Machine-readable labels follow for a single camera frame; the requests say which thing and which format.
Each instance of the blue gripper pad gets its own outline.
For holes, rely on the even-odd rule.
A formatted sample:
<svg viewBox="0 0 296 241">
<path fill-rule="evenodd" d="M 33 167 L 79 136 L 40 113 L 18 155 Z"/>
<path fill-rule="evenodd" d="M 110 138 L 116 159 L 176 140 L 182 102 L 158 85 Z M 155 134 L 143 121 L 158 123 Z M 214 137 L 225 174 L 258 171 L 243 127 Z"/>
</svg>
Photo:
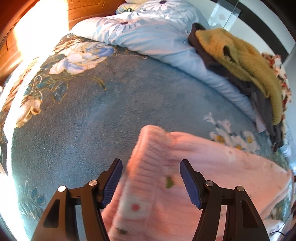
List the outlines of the blue gripper pad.
<svg viewBox="0 0 296 241">
<path fill-rule="evenodd" d="M 106 207 L 112 200 L 115 189 L 117 187 L 117 184 L 119 182 L 119 179 L 122 174 L 123 164 L 122 161 L 117 159 L 117 161 L 114 169 L 112 170 L 112 173 L 108 179 L 108 181 L 105 184 L 104 188 L 104 195 L 102 199 L 102 204 L 104 207 Z"/>
<path fill-rule="evenodd" d="M 202 202 L 200 200 L 200 190 L 196 185 L 194 178 L 188 170 L 184 161 L 181 161 L 180 163 L 180 174 L 185 184 L 187 193 L 190 197 L 191 203 L 195 205 L 197 208 L 200 208 L 202 205 Z"/>
</svg>

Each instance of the black cable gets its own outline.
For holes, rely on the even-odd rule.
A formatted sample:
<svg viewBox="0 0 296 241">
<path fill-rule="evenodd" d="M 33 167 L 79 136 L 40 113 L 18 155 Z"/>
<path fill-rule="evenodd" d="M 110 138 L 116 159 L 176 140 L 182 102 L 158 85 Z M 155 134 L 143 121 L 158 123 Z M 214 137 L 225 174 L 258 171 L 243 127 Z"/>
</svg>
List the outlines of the black cable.
<svg viewBox="0 0 296 241">
<path fill-rule="evenodd" d="M 282 233 L 282 232 L 280 232 L 280 231 L 271 232 L 269 235 L 272 235 L 272 234 L 275 234 L 275 233 L 280 233 L 281 235 L 284 235 L 284 236 L 286 236 L 285 234 L 283 234 L 283 233 Z"/>
<path fill-rule="evenodd" d="M 281 228 L 278 231 L 275 232 L 271 232 L 269 235 L 272 235 L 274 233 L 281 233 L 282 235 L 286 236 L 285 234 L 283 234 L 282 232 L 280 232 L 280 230 L 282 229 L 282 227 L 286 224 L 286 222 L 288 221 L 288 219 L 290 218 L 290 216 L 293 214 L 294 210 L 291 210 L 290 215 L 288 216 L 288 218 L 286 219 L 286 221 L 284 222 L 284 224 L 281 226 Z"/>
</svg>

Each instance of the white pillow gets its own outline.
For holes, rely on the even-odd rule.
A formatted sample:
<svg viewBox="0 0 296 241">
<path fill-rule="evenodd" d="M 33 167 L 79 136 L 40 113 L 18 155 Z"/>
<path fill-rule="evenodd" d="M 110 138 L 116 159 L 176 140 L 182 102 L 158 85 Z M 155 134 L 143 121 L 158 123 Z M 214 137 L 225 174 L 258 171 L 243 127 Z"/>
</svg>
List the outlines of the white pillow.
<svg viewBox="0 0 296 241">
<path fill-rule="evenodd" d="M 127 3 L 135 3 L 135 4 L 142 4 L 149 0 L 126 0 Z"/>
<path fill-rule="evenodd" d="M 137 10 L 140 6 L 141 4 L 123 3 L 117 8 L 116 14 L 120 14 L 123 12 L 133 12 Z"/>
</svg>

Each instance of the sunlight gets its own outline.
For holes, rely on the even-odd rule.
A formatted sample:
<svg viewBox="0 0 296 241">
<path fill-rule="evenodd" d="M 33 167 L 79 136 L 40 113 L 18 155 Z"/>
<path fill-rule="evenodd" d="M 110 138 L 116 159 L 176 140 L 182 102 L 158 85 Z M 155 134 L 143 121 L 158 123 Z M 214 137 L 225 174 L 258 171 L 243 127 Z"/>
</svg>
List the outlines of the sunlight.
<svg viewBox="0 0 296 241">
<path fill-rule="evenodd" d="M 69 31 L 67 0 L 40 0 L 15 26 L 23 58 L 41 56 Z"/>
<path fill-rule="evenodd" d="M 21 104 L 23 95 L 28 87 L 28 84 L 30 83 L 31 79 L 34 77 L 34 75 L 39 70 L 42 63 L 47 59 L 49 56 L 49 52 L 45 53 L 44 56 L 40 57 L 37 61 L 37 63 L 34 65 L 32 70 L 27 74 L 27 76 L 24 78 L 19 91 L 17 92 L 12 105 L 11 109 L 8 112 L 3 130 L 7 138 L 7 172 L 8 176 L 4 174 L 0 174 L 0 193 L 1 196 L 4 196 L 5 198 L 0 198 L 0 213 L 3 217 L 3 219 L 6 222 L 6 225 L 12 232 L 12 234 L 15 236 L 15 238 L 18 241 L 29 241 L 25 229 L 24 229 L 24 222 L 22 220 L 20 211 L 18 209 L 18 198 L 17 198 L 17 188 L 15 186 L 15 182 L 13 179 L 13 173 L 12 173 L 12 158 L 11 158 L 11 149 L 12 149 L 12 137 L 13 137 L 13 131 L 16 124 L 16 118 L 15 116 L 16 111 L 19 110 L 19 106 Z M 13 74 L 12 77 L 17 78 L 19 75 Z"/>
<path fill-rule="evenodd" d="M 12 178 L 0 173 L 0 213 L 18 241 L 29 241 L 18 210 L 17 190 Z"/>
</svg>

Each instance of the bed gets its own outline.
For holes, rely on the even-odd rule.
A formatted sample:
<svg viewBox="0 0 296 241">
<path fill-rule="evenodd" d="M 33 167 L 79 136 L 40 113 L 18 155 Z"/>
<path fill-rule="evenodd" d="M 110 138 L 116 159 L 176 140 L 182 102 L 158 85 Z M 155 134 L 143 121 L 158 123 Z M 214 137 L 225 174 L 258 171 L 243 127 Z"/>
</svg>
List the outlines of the bed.
<svg viewBox="0 0 296 241">
<path fill-rule="evenodd" d="M 189 45 L 194 22 L 209 28 L 198 9 L 178 0 L 86 19 L 5 81 L 1 162 L 13 177 L 27 237 L 58 186 L 82 186 L 114 158 L 125 166 L 145 125 L 210 139 L 289 169 L 269 136 L 256 131 L 248 98 L 207 70 Z M 291 193 L 292 184 L 271 219 L 287 219 Z"/>
</svg>

